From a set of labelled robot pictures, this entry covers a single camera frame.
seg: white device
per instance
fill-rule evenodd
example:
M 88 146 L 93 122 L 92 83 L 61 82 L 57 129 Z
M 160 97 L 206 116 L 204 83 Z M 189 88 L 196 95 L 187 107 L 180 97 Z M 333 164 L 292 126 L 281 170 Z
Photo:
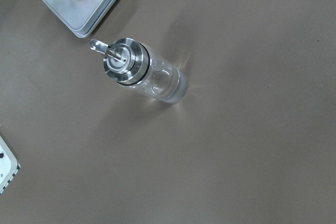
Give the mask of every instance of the white device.
M 0 194 L 6 189 L 20 169 L 20 164 L 0 137 Z

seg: glass bottle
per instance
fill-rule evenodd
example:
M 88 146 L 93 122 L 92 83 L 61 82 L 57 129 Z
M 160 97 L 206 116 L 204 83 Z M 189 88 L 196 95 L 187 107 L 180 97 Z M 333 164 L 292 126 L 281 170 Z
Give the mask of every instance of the glass bottle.
M 184 97 L 186 77 L 148 45 L 123 38 L 108 46 L 93 39 L 90 47 L 104 54 L 106 74 L 124 88 L 166 103 Z

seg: bottle base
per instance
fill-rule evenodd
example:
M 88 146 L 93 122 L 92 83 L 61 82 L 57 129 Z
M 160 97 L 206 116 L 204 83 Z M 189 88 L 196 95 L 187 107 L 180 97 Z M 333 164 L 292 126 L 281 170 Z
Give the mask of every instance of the bottle base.
M 173 94 L 170 97 L 162 99 L 160 101 L 173 104 L 178 103 L 185 96 L 188 88 L 188 81 L 184 76 L 184 74 L 179 70 L 178 75 L 179 75 L 179 81 Z

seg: gray tray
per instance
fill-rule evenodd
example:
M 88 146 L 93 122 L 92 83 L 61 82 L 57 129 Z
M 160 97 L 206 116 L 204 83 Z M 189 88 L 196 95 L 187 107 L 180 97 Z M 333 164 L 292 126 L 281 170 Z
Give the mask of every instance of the gray tray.
M 43 0 L 79 38 L 87 37 L 116 0 Z

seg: stainless steel cap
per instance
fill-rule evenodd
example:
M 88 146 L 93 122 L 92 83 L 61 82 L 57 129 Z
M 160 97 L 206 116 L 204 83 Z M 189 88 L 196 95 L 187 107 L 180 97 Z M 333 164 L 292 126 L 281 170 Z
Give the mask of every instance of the stainless steel cap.
M 149 55 L 143 45 L 134 39 L 119 39 L 110 46 L 98 40 L 92 40 L 90 44 L 92 50 L 105 55 L 105 72 L 119 84 L 133 85 L 146 75 Z

